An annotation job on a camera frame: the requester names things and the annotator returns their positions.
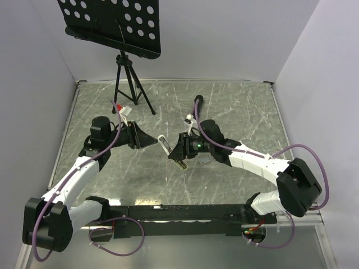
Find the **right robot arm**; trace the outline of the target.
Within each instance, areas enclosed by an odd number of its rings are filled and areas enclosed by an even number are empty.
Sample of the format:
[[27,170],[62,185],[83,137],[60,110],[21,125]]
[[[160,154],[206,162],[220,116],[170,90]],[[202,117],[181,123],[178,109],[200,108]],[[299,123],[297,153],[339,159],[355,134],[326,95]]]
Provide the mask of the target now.
[[249,171],[276,186],[276,190],[254,194],[247,202],[245,217],[251,223],[264,215],[287,211],[303,217],[322,193],[322,187],[305,161],[277,159],[250,149],[239,141],[225,138],[214,120],[205,120],[199,134],[182,132],[168,157],[185,160],[209,153],[217,162]]

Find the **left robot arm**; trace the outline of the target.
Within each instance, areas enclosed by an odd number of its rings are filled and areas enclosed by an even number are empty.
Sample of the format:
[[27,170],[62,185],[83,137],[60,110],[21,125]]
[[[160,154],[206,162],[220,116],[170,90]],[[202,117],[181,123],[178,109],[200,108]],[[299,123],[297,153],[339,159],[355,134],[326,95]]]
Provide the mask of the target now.
[[74,206],[77,196],[89,180],[105,166],[111,149],[127,145],[142,149],[158,140],[140,129],[136,122],[111,128],[109,118],[98,116],[91,122],[90,135],[73,167],[41,198],[31,198],[24,210],[22,241],[50,251],[62,252],[79,228],[95,221],[105,225],[111,218],[111,207],[106,198],[90,196]]

